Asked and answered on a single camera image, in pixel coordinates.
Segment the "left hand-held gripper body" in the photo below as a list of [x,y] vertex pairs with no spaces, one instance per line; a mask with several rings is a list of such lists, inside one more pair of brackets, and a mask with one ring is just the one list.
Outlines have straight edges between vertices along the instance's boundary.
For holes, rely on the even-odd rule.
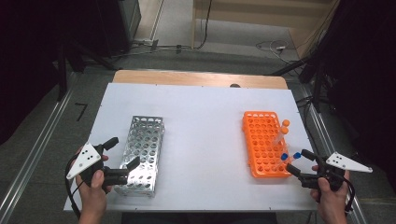
[[129,171],[127,169],[111,169],[104,166],[104,150],[100,150],[98,148],[99,145],[93,146],[88,143],[82,148],[78,153],[74,164],[66,173],[66,179],[71,180],[77,175],[80,175],[83,180],[86,180],[86,184],[89,186],[91,184],[92,175],[97,170],[102,170],[105,175],[105,181],[103,183],[104,187],[125,185],[127,183],[127,175],[129,174]]

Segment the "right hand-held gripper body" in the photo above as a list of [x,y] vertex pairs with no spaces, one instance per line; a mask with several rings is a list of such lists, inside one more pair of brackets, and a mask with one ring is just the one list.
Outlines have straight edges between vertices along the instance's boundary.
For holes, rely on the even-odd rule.
[[331,190],[337,191],[343,185],[345,171],[364,173],[371,173],[373,171],[371,167],[354,161],[338,152],[334,152],[330,157],[321,157],[318,155],[315,162],[318,166],[315,175],[301,174],[300,181],[303,188],[319,189],[318,179],[325,177],[330,183]]

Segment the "silver metal tube rack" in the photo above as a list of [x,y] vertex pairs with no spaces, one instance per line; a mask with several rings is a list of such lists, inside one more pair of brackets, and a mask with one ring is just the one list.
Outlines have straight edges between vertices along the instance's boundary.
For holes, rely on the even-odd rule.
[[163,134],[162,117],[133,116],[120,168],[126,169],[134,159],[139,159],[139,164],[127,175],[125,184],[114,187],[119,195],[129,197],[155,195]]

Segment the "orange plastic tube rack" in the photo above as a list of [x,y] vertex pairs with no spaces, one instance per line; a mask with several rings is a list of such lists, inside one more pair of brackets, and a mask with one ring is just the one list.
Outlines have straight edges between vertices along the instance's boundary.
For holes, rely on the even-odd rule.
[[279,120],[276,112],[246,111],[242,118],[242,130],[247,144],[247,154],[251,174],[256,178],[289,177],[286,165],[275,169],[274,166],[283,153],[290,158],[288,146],[284,139],[274,146],[273,140],[283,120]]

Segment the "person's left hand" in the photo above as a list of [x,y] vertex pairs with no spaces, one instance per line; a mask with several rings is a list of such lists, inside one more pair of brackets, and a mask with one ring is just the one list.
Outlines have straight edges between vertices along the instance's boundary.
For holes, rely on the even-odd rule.
[[102,170],[97,170],[92,175],[91,184],[88,186],[80,175],[76,176],[76,183],[79,185],[78,191],[82,203],[83,210],[106,210],[106,193],[111,191],[111,187],[106,190],[102,189],[105,175]]

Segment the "person's right hand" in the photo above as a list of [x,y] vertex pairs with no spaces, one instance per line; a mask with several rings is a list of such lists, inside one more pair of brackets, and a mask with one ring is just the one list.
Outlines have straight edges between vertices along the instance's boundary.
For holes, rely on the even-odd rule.
[[339,190],[331,190],[330,183],[325,177],[318,179],[319,190],[312,189],[311,197],[318,201],[318,212],[321,216],[329,214],[345,215],[348,185],[344,181]]

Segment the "black upright stand leg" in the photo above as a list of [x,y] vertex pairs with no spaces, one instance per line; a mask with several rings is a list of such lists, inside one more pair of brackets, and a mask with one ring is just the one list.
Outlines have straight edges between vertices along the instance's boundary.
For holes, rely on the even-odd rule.
[[322,85],[322,79],[323,79],[323,66],[324,63],[320,63],[318,65],[318,70],[315,75],[315,83],[314,83],[314,92],[313,92],[313,98],[312,98],[312,104],[316,110],[317,113],[320,112],[320,93],[321,93],[321,85]]

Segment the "white board sheet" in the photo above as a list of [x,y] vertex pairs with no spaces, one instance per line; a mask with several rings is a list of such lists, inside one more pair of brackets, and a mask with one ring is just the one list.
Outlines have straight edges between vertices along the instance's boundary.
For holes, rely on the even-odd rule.
[[291,151],[310,148],[289,90],[110,83],[89,141],[111,137],[108,166],[121,163],[133,116],[163,118],[164,136],[154,197],[107,195],[110,211],[301,211],[317,204],[294,177],[255,178],[242,132],[247,111],[274,111],[290,121]]

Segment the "black slanted stand leg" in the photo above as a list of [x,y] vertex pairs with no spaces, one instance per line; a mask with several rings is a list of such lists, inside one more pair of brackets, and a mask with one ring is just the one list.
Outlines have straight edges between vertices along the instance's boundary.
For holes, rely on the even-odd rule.
[[284,68],[281,68],[281,69],[273,72],[270,75],[274,76],[274,77],[280,77],[280,76],[288,73],[289,71],[291,71],[291,70],[293,70],[293,69],[295,69],[297,67],[300,67],[300,66],[302,66],[304,64],[309,63],[312,60],[313,60],[312,57],[304,57],[304,58],[302,58],[299,61],[296,61],[296,62],[290,63],[289,65],[286,65]]
[[101,64],[103,67],[112,70],[112,71],[117,71],[118,68],[114,66],[112,63],[107,62],[105,59],[94,53],[93,51],[85,48],[84,46],[80,45],[79,43],[71,43],[71,46],[76,49],[79,53],[88,56],[89,58],[93,59],[95,62]]

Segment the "dark curtain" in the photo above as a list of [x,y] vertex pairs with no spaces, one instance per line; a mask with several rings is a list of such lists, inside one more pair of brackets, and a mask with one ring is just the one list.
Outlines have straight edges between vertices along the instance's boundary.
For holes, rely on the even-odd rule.
[[74,34],[88,0],[0,0],[0,145],[64,75],[82,65]]
[[396,0],[341,0],[326,36],[329,98],[396,191]]

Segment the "wooden table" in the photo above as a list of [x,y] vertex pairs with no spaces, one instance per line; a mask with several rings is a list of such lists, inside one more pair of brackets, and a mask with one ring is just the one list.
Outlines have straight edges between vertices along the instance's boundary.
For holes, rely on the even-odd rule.
[[240,87],[276,90],[286,90],[288,88],[286,80],[283,77],[156,70],[119,70],[113,77],[113,83]]

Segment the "black cabinet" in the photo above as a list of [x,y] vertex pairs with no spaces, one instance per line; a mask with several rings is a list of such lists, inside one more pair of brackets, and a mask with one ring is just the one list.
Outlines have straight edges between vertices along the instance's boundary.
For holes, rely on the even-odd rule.
[[138,0],[95,0],[107,57],[130,50],[142,15]]

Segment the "metal floor rail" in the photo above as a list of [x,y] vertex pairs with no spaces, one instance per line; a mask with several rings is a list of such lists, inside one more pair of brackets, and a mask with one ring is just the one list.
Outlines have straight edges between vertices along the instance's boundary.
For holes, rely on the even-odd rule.
[[[323,120],[322,114],[318,113],[312,105],[308,108],[308,111],[322,145],[322,149],[319,149],[318,152],[323,152],[326,156],[331,156],[335,152],[335,147],[332,142],[332,138],[329,135],[329,130]],[[352,202],[353,210],[348,213],[348,217],[351,219],[353,224],[368,224],[367,219],[361,210],[358,196],[355,195],[353,199],[351,199],[350,196],[347,196],[347,200]]]
[[58,89],[46,95],[11,138],[0,146],[0,224],[7,224],[24,193],[75,90],[80,73],[67,77],[68,90],[57,100]]

